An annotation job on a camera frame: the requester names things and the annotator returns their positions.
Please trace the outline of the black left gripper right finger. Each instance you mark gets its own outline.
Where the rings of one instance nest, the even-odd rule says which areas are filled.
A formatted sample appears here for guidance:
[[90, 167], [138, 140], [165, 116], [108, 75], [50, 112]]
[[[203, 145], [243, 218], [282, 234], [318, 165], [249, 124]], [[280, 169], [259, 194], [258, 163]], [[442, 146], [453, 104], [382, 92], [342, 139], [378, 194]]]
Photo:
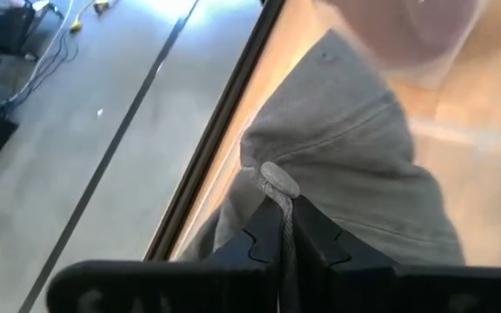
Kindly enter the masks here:
[[364, 270], [397, 264], [338, 226], [304, 196], [293, 201], [292, 217], [300, 270]]

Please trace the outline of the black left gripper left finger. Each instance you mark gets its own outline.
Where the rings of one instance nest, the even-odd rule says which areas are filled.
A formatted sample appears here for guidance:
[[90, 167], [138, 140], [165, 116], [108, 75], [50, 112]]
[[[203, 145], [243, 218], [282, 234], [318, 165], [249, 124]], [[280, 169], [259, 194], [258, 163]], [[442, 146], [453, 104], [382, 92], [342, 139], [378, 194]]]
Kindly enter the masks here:
[[282, 210], [265, 198], [243, 228], [213, 252], [206, 262], [242, 268], [276, 267], [281, 252], [282, 229]]

